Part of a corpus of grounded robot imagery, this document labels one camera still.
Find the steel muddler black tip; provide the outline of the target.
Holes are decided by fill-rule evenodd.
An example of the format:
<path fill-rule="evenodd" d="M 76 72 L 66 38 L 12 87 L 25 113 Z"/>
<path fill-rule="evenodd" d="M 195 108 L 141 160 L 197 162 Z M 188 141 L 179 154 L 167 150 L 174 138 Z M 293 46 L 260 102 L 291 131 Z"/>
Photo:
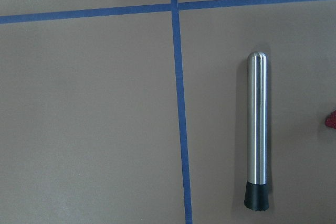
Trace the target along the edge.
<path fill-rule="evenodd" d="M 269 208 L 267 185 L 268 58 L 252 52 L 247 59 L 247 183 L 244 205 Z"/>

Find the red strawberry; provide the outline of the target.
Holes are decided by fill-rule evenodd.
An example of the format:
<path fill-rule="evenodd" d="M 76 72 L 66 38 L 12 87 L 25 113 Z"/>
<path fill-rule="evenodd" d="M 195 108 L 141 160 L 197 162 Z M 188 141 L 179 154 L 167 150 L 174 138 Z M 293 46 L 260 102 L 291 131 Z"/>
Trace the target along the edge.
<path fill-rule="evenodd" d="M 336 110 L 332 111 L 325 119 L 324 122 L 326 127 L 331 129 L 336 129 Z"/>

